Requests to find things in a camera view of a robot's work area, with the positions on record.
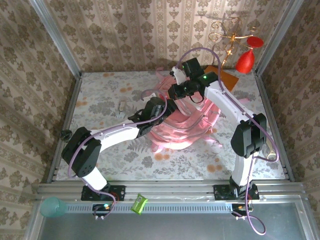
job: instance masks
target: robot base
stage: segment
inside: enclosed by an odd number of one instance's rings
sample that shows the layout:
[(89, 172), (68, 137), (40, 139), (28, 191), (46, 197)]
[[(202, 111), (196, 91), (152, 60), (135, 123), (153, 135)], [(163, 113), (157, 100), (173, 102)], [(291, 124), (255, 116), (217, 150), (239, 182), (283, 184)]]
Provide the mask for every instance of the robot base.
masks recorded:
[[(230, 177), (230, 184), (217, 184), (213, 186), (214, 199), (216, 201), (225, 200), (244, 200), (246, 194), (246, 186), (237, 186), (232, 177)], [(259, 200), (258, 187), (250, 182), (248, 195), (252, 200)]]
[[(115, 197), (115, 200), (124, 201), (126, 195), (126, 186), (124, 185), (110, 185), (109, 183), (101, 190), (101, 192), (112, 194)], [(89, 187), (83, 186), (81, 193), (81, 201), (97, 201), (97, 202), (109, 202), (112, 201), (110, 196), (104, 194), (97, 194), (94, 191), (90, 190)]]

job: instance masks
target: green block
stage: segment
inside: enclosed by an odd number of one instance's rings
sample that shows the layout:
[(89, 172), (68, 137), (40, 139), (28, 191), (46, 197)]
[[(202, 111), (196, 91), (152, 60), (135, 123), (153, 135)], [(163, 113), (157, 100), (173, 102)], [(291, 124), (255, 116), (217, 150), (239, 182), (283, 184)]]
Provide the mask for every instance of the green block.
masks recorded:
[(136, 198), (131, 210), (134, 211), (136, 214), (141, 215), (142, 210), (144, 209), (145, 204), (147, 203), (148, 199), (142, 196), (140, 193)]

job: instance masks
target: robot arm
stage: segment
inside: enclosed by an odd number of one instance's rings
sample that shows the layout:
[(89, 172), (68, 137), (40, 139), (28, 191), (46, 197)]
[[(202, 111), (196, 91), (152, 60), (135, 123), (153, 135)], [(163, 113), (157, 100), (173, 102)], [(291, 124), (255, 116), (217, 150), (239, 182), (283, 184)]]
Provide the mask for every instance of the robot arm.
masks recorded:
[[(182, 82), (181, 84), (173, 84), (168, 91), (169, 97), (175, 100), (185, 97), (191, 98), (195, 92), (199, 92), (202, 97), (216, 104), (231, 122), (234, 127), (231, 146), (236, 153), (236, 158), (234, 171), (230, 178), (230, 185), (233, 187), (232, 191), (234, 194), (238, 196), (245, 190), (251, 159), (258, 155), (262, 145), (267, 139), (263, 132), (239, 110), (235, 103), (241, 106), (241, 108), (264, 129), (267, 128), (267, 119), (262, 113), (256, 115), (243, 106), (232, 94), (227, 92), (228, 90), (223, 83), (222, 86), (224, 90), (222, 90), (218, 82), (218, 76), (214, 72), (205, 73), (196, 58), (184, 62), (182, 67), (186, 77), (189, 77), (190, 80), (180, 80), (180, 82)], [(180, 77), (181, 74), (178, 74), (179, 71), (180, 70), (175, 68), (173, 74)], [(232, 102), (226, 94), (228, 94), (235, 103)]]
[(109, 128), (106, 133), (100, 133), (100, 130), (88, 130), (85, 127), (78, 128), (63, 149), (62, 158), (70, 165), (71, 159), (80, 144), (98, 133), (80, 149), (71, 168), (79, 178), (90, 184), (93, 189), (102, 190), (107, 185), (107, 180), (96, 167), (99, 154), (113, 145), (147, 134), (153, 126), (161, 124), (177, 109), (175, 102), (172, 99), (167, 99), (167, 108), (164, 114), (157, 120), (143, 123), (158, 117), (164, 110), (164, 106), (164, 100), (159, 97), (151, 97), (144, 109), (130, 116), (122, 124)]

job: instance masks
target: table surface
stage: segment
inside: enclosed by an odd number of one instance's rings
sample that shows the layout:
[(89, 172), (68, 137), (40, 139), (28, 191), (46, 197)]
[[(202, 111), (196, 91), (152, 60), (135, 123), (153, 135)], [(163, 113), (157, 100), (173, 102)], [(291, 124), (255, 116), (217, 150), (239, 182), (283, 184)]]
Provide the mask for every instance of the table surface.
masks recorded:
[[(244, 105), (254, 113), (265, 113), (253, 73), (240, 74), (228, 70), (239, 78), (232, 90), (237, 99), (247, 98)], [(141, 92), (152, 89), (159, 81), (154, 71), (84, 73), (82, 85), (72, 116), (70, 130), (86, 127), (104, 129), (122, 123), (137, 110), (143, 109)], [(126, 101), (123, 114), (119, 103)], [(235, 164), (235, 153), (230, 140), (233, 127), (223, 113), (213, 126), (211, 138), (218, 142), (199, 139), (183, 150), (151, 151), (152, 142), (146, 137), (125, 141), (107, 148), (99, 155), (97, 166), (110, 180), (227, 180)], [(68, 180), (68, 165), (62, 159), (56, 180)], [(285, 179), (281, 163), (257, 160), (254, 179)]]

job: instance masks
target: wallpaper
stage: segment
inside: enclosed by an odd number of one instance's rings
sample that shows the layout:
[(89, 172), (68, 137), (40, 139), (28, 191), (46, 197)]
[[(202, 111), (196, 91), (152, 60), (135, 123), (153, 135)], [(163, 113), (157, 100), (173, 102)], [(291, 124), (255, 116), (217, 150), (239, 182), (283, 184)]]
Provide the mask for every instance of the wallpaper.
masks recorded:
[[(241, 17), (240, 35), (266, 43), (288, 0), (45, 0), (73, 57), (83, 72), (168, 69), (188, 50), (214, 48), (224, 56), (224, 41), (212, 42), (211, 24)], [(246, 47), (235, 45), (225, 67), (233, 67)], [(254, 50), (256, 62), (264, 47)], [(211, 64), (207, 52), (191, 53)]]
[(320, 227), (320, 1), (303, 3), (262, 79), (295, 174)]
[(28, 1), (0, 1), (0, 239), (20, 240), (73, 76)]

